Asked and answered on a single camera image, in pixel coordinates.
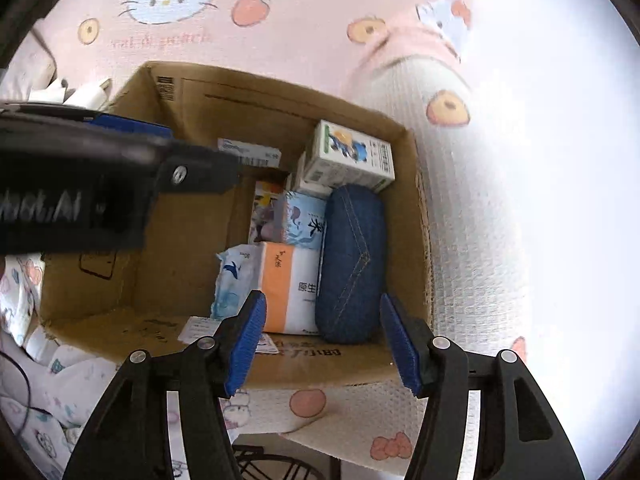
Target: black cable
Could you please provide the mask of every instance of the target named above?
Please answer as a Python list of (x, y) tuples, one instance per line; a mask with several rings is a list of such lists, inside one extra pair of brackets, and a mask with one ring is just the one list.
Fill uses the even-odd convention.
[(15, 437), (18, 438), (18, 437), (21, 436), (22, 432), (24, 431), (24, 428), (26, 428), (26, 426), (27, 426), (27, 420), (29, 418), (29, 412), (31, 411), (31, 383), (29, 382), (29, 378), (27, 377), (27, 374), (25, 373), (25, 371), (14, 360), (14, 358), (12, 358), (11, 356), (5, 354), (1, 350), (0, 350), (0, 356), (4, 357), (12, 365), (14, 365), (16, 368), (18, 368), (18, 371), (22, 374), (22, 376), (24, 377), (25, 382), (27, 383), (27, 406), (26, 406), (27, 411), (24, 413), (24, 421), (22, 422), (22, 425), (20, 426), (20, 429), (15, 433)]

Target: white wall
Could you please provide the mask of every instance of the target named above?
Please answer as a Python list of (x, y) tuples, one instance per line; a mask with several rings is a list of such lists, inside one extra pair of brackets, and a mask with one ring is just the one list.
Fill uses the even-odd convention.
[(595, 479), (640, 418), (640, 49), (609, 0), (475, 10), (464, 65), (529, 253), (529, 367)]

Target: silver bolt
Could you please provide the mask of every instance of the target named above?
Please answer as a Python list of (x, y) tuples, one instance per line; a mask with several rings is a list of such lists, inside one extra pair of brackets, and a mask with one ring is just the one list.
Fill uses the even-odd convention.
[(129, 357), (129, 361), (131, 361), (134, 364), (141, 363), (145, 359), (146, 359), (146, 353), (144, 350), (136, 350)]
[(171, 182), (174, 183), (174, 186), (180, 184), (184, 178), (187, 176), (187, 168), (184, 166), (178, 166), (174, 170), (174, 176), (171, 177)]
[(440, 350), (446, 350), (451, 346), (451, 341), (446, 337), (438, 336), (433, 338), (433, 345)]
[(500, 354), (500, 357), (503, 361), (507, 361), (508, 363), (514, 363), (518, 360), (518, 356), (511, 350), (505, 350)]
[(212, 337), (203, 337), (198, 341), (198, 348), (200, 350), (209, 350), (216, 345), (216, 340)]

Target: small white box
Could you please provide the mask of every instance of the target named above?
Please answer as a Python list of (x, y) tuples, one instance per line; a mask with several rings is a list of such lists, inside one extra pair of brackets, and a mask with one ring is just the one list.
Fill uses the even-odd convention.
[(331, 188), (359, 184), (379, 192), (395, 178), (391, 144), (338, 124), (318, 123), (302, 180)]
[(307, 182), (302, 178), (305, 173), (305, 157), (306, 153), (303, 152), (302, 155), (300, 155), (300, 159), (298, 160), (298, 169), (296, 171), (295, 177), (293, 178), (291, 191), (309, 196), (315, 196), (316, 198), (329, 198), (329, 195), (331, 195), (331, 193), (334, 191), (333, 188), (328, 186), (320, 186), (319, 184), (315, 184), (313, 182)]

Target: orange stripe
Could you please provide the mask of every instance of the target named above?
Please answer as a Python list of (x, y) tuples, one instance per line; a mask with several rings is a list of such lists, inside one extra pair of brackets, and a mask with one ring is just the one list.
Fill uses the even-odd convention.
[(289, 304), (293, 246), (265, 243), (262, 292), (267, 297), (265, 332), (284, 331)]

